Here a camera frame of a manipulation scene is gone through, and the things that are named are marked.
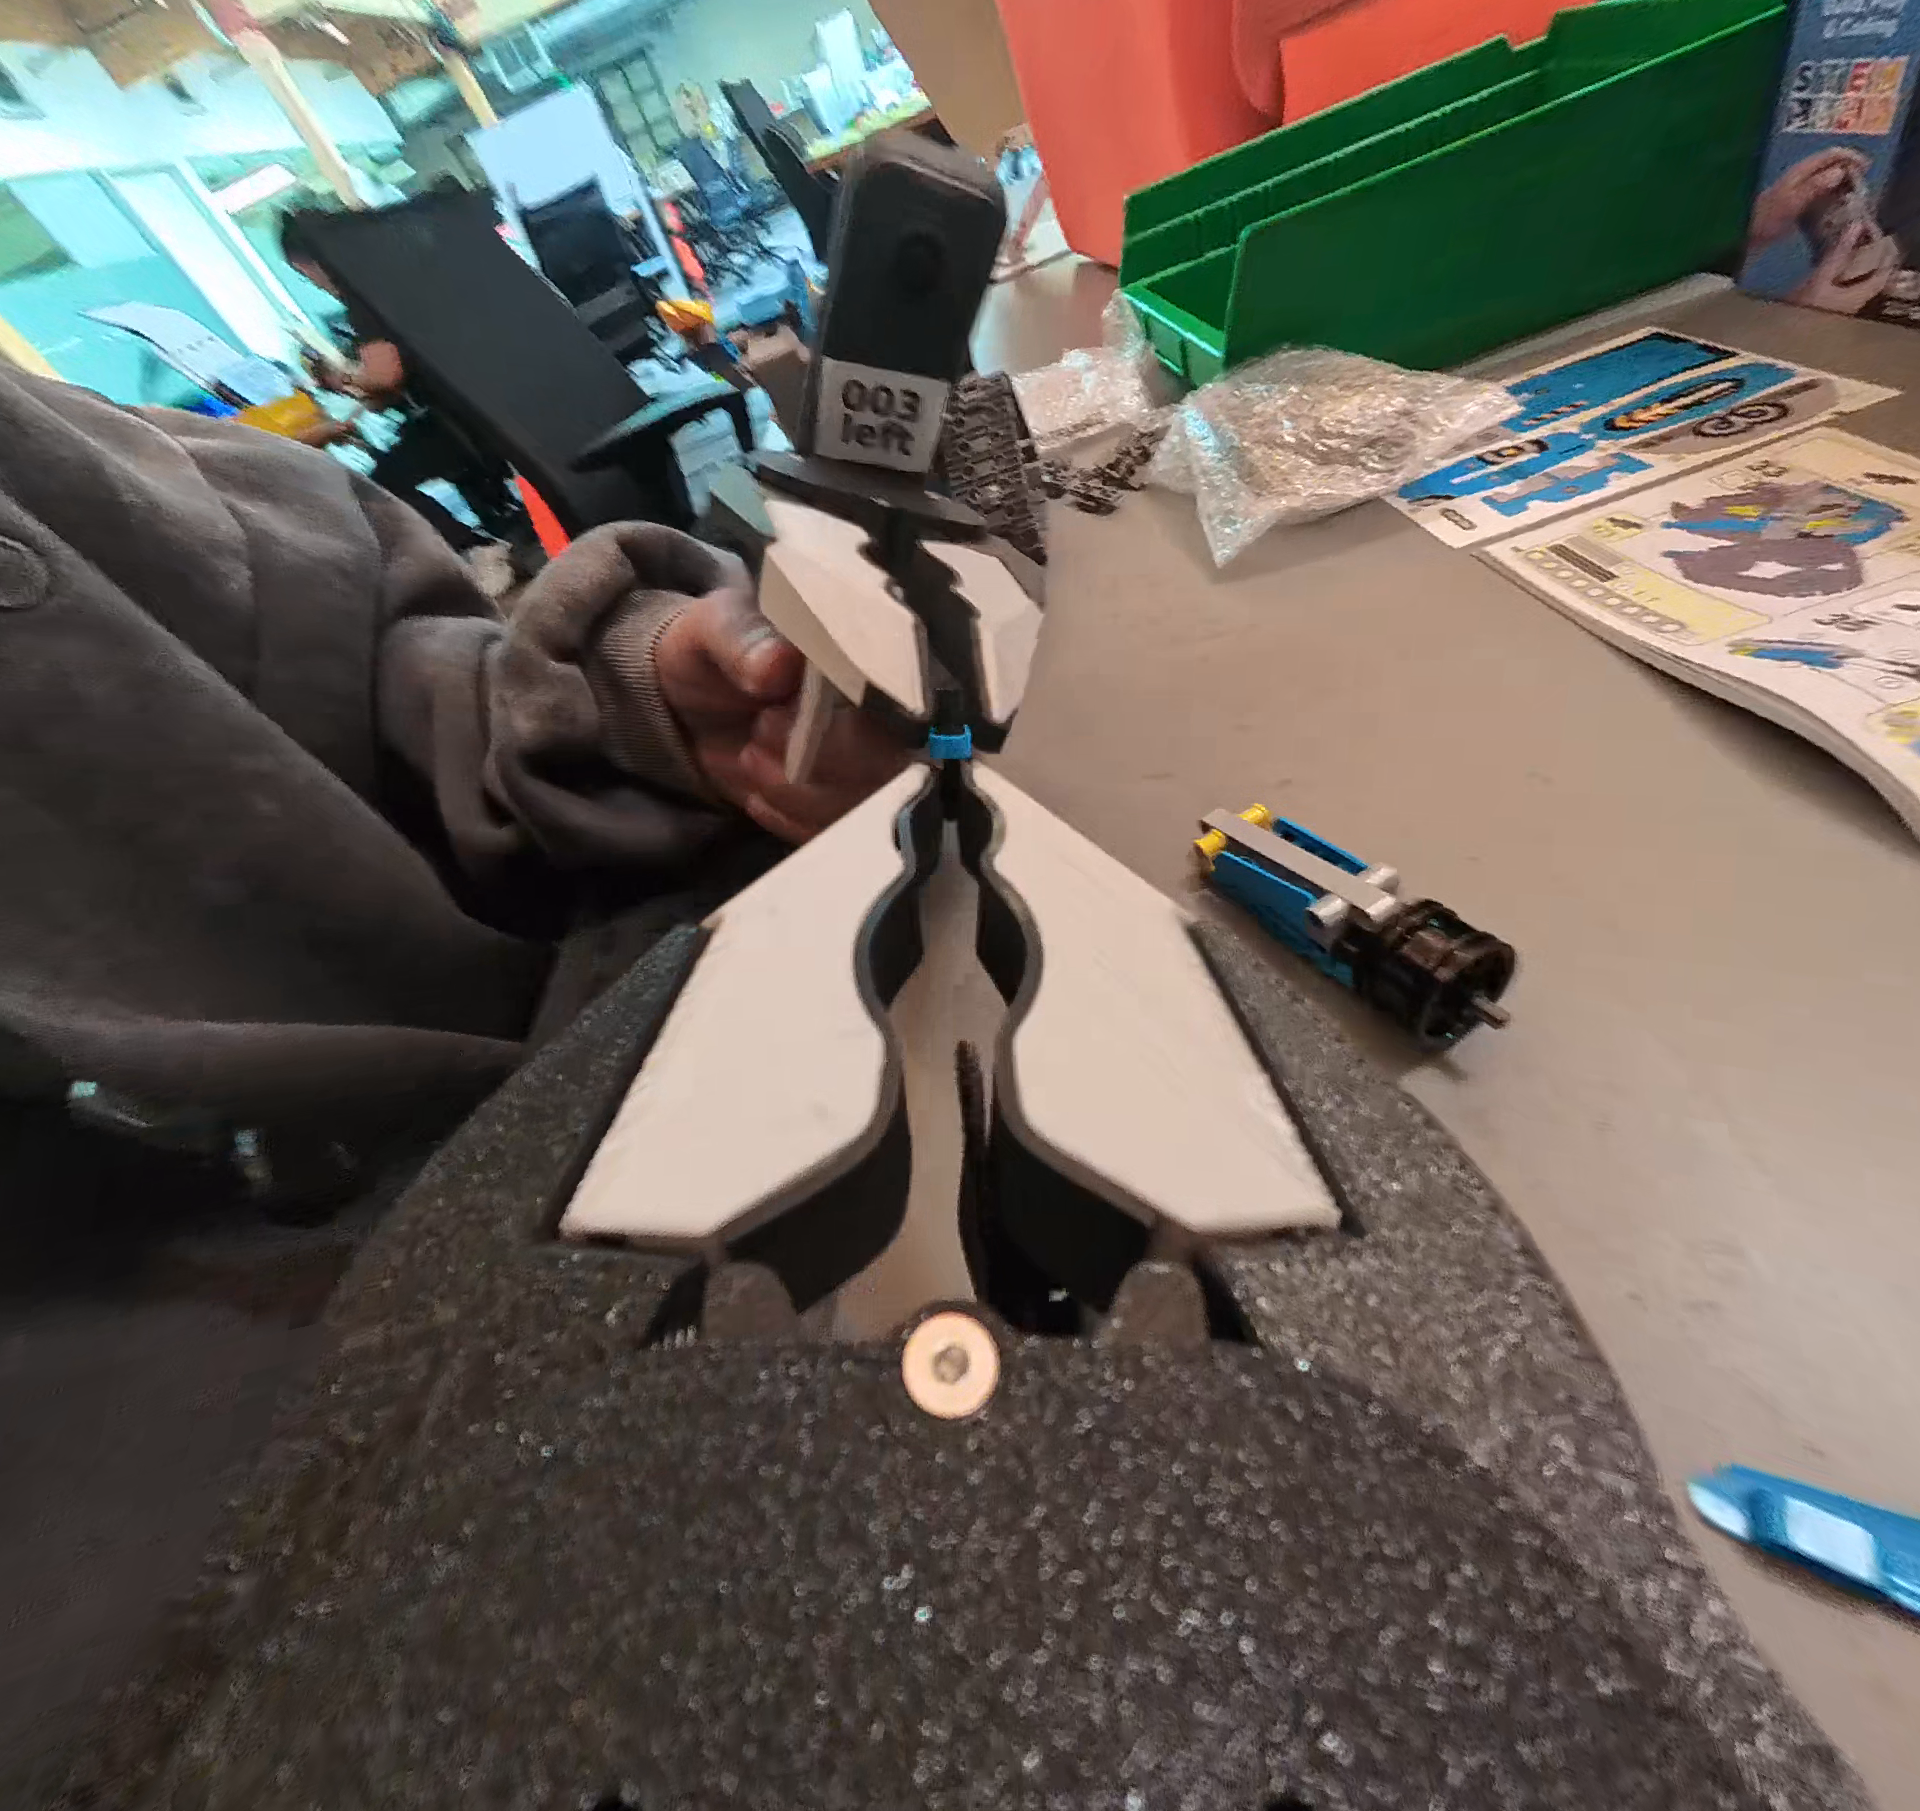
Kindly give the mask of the small clear plastic bag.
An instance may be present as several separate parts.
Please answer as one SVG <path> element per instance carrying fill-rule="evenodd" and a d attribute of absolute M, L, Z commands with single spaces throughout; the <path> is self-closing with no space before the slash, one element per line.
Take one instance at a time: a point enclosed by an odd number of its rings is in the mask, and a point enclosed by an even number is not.
<path fill-rule="evenodd" d="M 1095 438 L 1150 425 L 1179 395 L 1169 392 L 1140 312 L 1121 291 L 1100 314 L 1097 344 L 1014 372 L 1012 387 L 1038 454 L 1069 454 Z"/>

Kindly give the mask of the person's left hand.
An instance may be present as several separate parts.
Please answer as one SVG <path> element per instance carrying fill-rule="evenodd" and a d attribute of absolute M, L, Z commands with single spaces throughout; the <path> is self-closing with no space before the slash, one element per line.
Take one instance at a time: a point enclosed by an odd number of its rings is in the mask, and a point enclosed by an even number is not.
<path fill-rule="evenodd" d="M 708 786 L 783 842 L 816 839 L 907 763 L 876 719 L 838 708 L 809 773 L 786 777 L 805 662 L 766 621 L 748 584 L 692 599 L 653 655 L 666 708 Z"/>

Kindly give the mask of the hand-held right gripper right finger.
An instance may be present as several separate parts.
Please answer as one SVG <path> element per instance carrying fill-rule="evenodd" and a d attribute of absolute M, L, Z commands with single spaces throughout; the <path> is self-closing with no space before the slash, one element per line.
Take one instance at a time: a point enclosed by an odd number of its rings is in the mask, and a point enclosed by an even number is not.
<path fill-rule="evenodd" d="M 1146 1264 L 1341 1229 L 1323 1165 L 1186 912 L 999 771 L 956 776 L 975 954 L 1001 1020 L 958 1222 L 975 1293 L 1074 1333 Z"/>

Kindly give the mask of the orange plastic case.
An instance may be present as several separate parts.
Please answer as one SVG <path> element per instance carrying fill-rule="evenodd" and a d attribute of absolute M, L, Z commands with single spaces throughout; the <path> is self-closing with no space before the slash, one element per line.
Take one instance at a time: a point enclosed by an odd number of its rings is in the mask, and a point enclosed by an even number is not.
<path fill-rule="evenodd" d="M 1593 0 L 996 0 L 1061 231 L 1117 267 L 1125 202 L 1268 128 Z"/>

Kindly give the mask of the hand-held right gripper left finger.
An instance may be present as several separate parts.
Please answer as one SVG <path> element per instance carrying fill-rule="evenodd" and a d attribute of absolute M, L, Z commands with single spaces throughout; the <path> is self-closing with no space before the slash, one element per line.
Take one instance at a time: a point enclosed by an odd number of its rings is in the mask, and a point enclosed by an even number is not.
<path fill-rule="evenodd" d="M 931 857 L 916 765 L 708 914 L 566 1243 L 754 1264 L 807 1310 L 892 1241 L 912 1150 L 889 1008 L 921 957 Z"/>

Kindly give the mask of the green container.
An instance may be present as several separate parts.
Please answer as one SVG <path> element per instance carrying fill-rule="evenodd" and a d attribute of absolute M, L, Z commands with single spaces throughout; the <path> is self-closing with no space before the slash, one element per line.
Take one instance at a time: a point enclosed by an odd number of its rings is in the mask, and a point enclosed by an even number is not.
<path fill-rule="evenodd" d="M 1186 384 L 1445 369 L 1731 263 L 1791 0 L 1600 0 L 1133 191 L 1119 296 Z"/>

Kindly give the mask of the dark blue toy box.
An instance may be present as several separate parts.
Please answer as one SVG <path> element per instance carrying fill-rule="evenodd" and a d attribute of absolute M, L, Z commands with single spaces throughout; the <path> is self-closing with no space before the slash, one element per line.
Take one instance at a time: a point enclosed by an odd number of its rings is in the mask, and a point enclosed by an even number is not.
<path fill-rule="evenodd" d="M 1917 0 L 1792 0 L 1737 286 L 1917 328 Z"/>

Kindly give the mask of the blue sticker sheet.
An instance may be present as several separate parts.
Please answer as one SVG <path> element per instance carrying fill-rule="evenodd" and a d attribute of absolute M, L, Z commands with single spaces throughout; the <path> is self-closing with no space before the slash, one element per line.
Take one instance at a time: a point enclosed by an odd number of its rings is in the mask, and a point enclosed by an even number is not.
<path fill-rule="evenodd" d="M 1476 549 L 1900 392 L 1826 364 L 1644 328 L 1505 384 L 1511 412 L 1496 427 L 1386 500 L 1442 544 Z"/>

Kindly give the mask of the tracked robot model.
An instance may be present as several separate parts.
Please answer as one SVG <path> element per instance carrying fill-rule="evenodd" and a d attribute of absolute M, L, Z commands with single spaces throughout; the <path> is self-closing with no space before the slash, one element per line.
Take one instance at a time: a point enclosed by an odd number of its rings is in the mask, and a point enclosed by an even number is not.
<path fill-rule="evenodd" d="M 951 385 L 933 473 L 989 534 L 1046 567 L 1038 453 L 1012 380 L 965 372 Z"/>

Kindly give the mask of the open instruction booklet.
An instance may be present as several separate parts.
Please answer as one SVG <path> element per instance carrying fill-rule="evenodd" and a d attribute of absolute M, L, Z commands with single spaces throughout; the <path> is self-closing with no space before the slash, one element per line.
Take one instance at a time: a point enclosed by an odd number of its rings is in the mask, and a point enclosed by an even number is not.
<path fill-rule="evenodd" d="M 1805 429 L 1480 556 L 1655 671 L 1814 744 L 1917 829 L 1917 463 Z"/>

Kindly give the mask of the black office chair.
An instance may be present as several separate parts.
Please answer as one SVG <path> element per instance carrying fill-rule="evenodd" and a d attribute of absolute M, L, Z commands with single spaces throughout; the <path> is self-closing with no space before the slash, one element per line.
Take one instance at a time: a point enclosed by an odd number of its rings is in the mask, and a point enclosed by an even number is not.
<path fill-rule="evenodd" d="M 567 538 L 618 521 L 692 530 L 675 435 L 720 412 L 754 453 L 732 384 L 648 401 L 561 291 L 500 238 L 486 191 L 426 191 L 379 210 L 301 215 L 343 305 L 416 375 L 422 395 L 538 497 Z"/>

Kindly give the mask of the black wheel blue beam assembly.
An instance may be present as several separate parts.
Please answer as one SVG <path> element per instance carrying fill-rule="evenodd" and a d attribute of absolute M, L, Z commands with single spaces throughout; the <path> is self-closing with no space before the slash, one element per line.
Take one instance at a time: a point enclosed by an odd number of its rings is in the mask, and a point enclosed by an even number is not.
<path fill-rule="evenodd" d="M 1509 1026 L 1515 948 L 1393 868 L 1263 804 L 1201 815 L 1192 850 L 1217 895 L 1428 1053 Z"/>

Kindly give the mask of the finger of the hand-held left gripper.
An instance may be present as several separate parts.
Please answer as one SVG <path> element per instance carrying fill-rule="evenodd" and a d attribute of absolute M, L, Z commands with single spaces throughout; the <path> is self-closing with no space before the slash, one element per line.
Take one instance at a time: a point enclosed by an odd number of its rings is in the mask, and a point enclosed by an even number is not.
<path fill-rule="evenodd" d="M 929 640 L 978 727 L 1018 718 L 1042 630 L 1042 603 L 992 551 L 931 551 Z"/>
<path fill-rule="evenodd" d="M 758 601 L 774 630 L 846 705 L 931 719 L 921 623 L 871 551 L 869 534 L 792 499 L 766 499 L 769 539 Z"/>

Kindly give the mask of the black track links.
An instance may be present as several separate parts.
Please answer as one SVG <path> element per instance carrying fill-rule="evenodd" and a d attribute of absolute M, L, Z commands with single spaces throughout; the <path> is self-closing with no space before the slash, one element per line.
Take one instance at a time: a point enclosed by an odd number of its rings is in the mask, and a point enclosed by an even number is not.
<path fill-rule="evenodd" d="M 1071 463 L 1059 456 L 1038 459 L 1029 473 L 1029 485 L 1040 503 L 1063 503 L 1089 516 L 1110 516 L 1123 499 L 1150 481 L 1153 459 L 1164 442 L 1167 427 L 1141 425 L 1117 442 L 1117 448 L 1092 463 Z"/>

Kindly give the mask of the blue angled panel piece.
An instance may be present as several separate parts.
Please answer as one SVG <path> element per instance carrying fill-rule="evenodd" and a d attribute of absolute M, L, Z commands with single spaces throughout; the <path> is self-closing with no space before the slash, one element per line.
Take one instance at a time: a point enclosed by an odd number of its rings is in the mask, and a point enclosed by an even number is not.
<path fill-rule="evenodd" d="M 1685 1482 L 1717 1533 L 1917 1616 L 1917 1517 L 1829 1487 L 1719 1464 Z"/>

